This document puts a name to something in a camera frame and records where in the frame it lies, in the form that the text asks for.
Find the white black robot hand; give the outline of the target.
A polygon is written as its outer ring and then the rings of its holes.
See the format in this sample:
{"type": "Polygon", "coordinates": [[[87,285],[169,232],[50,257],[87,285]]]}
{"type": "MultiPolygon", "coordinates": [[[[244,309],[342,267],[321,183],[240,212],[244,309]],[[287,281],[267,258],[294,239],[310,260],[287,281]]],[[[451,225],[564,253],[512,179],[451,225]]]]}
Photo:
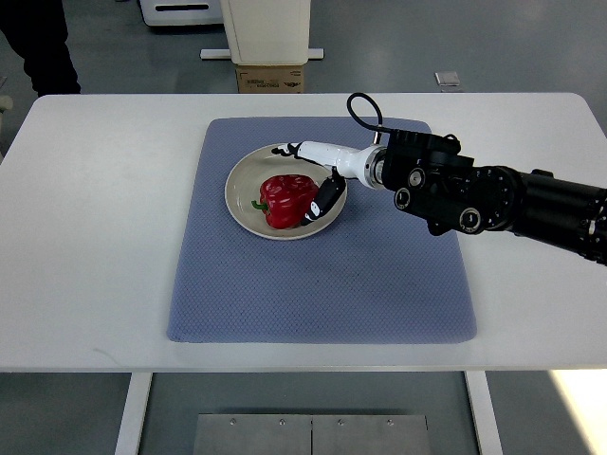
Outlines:
{"type": "Polygon", "coordinates": [[[280,156],[293,156],[323,166],[331,172],[322,182],[312,202],[307,205],[307,212],[301,221],[302,226],[319,220],[335,206],[346,190],[347,179],[357,179],[373,190],[384,189],[381,174],[387,150],[381,145],[357,150],[340,145],[304,141],[279,144],[271,152],[280,156]]]}

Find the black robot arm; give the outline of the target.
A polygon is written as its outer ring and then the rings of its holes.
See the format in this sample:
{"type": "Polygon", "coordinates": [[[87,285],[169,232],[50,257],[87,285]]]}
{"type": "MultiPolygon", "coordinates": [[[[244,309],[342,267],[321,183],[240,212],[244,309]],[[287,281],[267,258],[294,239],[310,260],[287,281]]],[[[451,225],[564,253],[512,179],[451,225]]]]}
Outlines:
{"type": "Polygon", "coordinates": [[[365,177],[392,191],[397,209],[426,220],[430,234],[509,231],[605,264],[604,189],[559,180],[542,170],[476,167],[472,158],[461,155],[456,136],[353,119],[388,137],[386,148],[365,165],[365,177]]]}

